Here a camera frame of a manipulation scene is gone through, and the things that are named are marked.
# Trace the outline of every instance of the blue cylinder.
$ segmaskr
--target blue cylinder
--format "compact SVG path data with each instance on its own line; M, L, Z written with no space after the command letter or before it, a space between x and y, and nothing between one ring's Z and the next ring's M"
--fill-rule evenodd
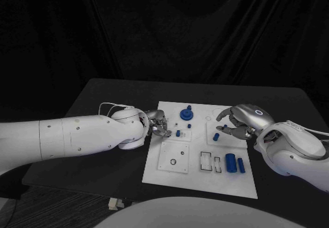
M236 172L238 168L236 168L235 155L232 153L228 153L225 155L225 159L226 159L226 170L228 170L228 172Z
M180 118L183 120L190 120L193 118L193 112L192 112L192 107L190 105L187 106L186 109L180 111Z
M218 133L215 133L215 135L213 135L213 141L216 141L218 140L218 137L219 137L219 134Z
M244 166L242 158L238 158L238 168L239 168L239 172L245 173L245 166Z

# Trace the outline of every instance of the table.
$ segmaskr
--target table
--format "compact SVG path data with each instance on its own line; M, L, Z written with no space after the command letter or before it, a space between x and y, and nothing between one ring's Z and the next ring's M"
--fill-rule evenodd
M306 93L297 88L91 79L65 117L98 114L101 102L150 110L157 108L158 101L209 105L254 104L277 122L291 120L307 128L329 131ZM101 114L107 114L107 111L104 107ZM258 199L141 183L150 137L144 146L130 151L114 148L86 156L34 163L23 184L132 201L170 196L218 199L267 211L307 227L323 227L329 194L303 179L281 176L270 169L261 153L252 148L254 141L246 143Z

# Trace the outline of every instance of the robotic hand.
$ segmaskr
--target robotic hand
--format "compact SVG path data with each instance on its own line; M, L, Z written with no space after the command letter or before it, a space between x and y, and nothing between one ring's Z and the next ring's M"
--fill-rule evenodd
M225 116L229 116L236 128L218 126L216 129L242 140L251 139L255 134L254 148L261 152L271 169L284 176L303 178L329 192L329 144L307 131L329 134L313 131L288 120L275 123L268 113L249 104L225 109L216 121Z
M117 111L111 118L98 114L0 123L0 175L23 164L92 154L111 150L117 145L119 149L134 149L144 144L150 133L170 136L161 110L143 112L132 106L112 105L125 109Z

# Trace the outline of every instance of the white board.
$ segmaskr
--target white board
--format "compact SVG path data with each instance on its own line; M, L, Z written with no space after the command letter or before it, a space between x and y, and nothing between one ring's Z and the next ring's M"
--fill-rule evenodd
M187 105L192 106L193 118L189 121L184 121L182 120L179 113L186 109ZM143 183L257 199L246 153L246 142L216 131L216 126L219 125L226 124L228 127L233 127L228 116L221 120L221 122L216 122L218 114L228 107L229 106L206 104L158 102L157 109L164 111L167 128L173 133L167 139L156 135L151 136ZM176 130L180 130L180 132L190 131L190 135L186 134L186 139L183 139L183 137L179 137L180 139L177 139ZM218 141L212 140L215 133L219 133ZM174 145L170 145L171 151L179 151L182 144L189 145L187 173L177 172L174 170L176 168L171 171L158 169L160 156L166 157L166 155L161 154L163 142L177 144L176 148ZM200 169L200 152L210 153L212 171ZM233 153L236 159L242 158L245 173L241 173L239 169L236 173L226 172L225 154L228 153Z

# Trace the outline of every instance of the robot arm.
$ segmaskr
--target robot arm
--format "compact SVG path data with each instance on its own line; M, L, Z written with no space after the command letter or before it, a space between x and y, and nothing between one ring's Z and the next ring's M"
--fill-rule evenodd
M23 164L92 154L117 145L134 149L151 132L170 136L163 111L143 112L132 107L117 111L111 118L91 115L0 123L0 175Z
M254 105L239 104L223 110L216 121L229 115L236 128L216 129L238 139L257 135L254 148L264 161L281 175L294 175L329 192L329 151L322 141L291 121L275 123L268 113Z

